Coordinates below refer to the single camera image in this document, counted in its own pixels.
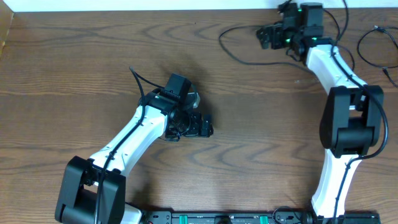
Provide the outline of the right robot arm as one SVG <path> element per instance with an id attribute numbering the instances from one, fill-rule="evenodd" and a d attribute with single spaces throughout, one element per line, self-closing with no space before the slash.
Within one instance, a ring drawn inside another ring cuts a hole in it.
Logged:
<path id="1" fill-rule="evenodd" d="M 319 127 L 325 160 L 307 220 L 361 223 L 359 215 L 345 214 L 345 199 L 360 162 L 376 157 L 386 145 L 387 133 L 380 148 L 368 153 L 380 130 L 388 129 L 383 90 L 360 79 L 341 57 L 339 40 L 323 35 L 321 3 L 286 1 L 277 9 L 282 20 L 256 32 L 261 47 L 286 49 L 289 57 L 315 74 L 328 95 Z"/>

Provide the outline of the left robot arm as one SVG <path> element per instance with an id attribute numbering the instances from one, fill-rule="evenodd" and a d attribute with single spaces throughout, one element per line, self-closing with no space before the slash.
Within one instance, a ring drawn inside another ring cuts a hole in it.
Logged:
<path id="1" fill-rule="evenodd" d="M 55 209 L 60 223 L 139 223 L 143 213 L 128 205 L 126 179 L 158 138 L 208 138 L 210 115 L 197 111 L 199 94 L 191 81 L 171 74 L 166 86 L 142 94 L 132 119 L 88 159 L 75 156 L 63 175 Z"/>

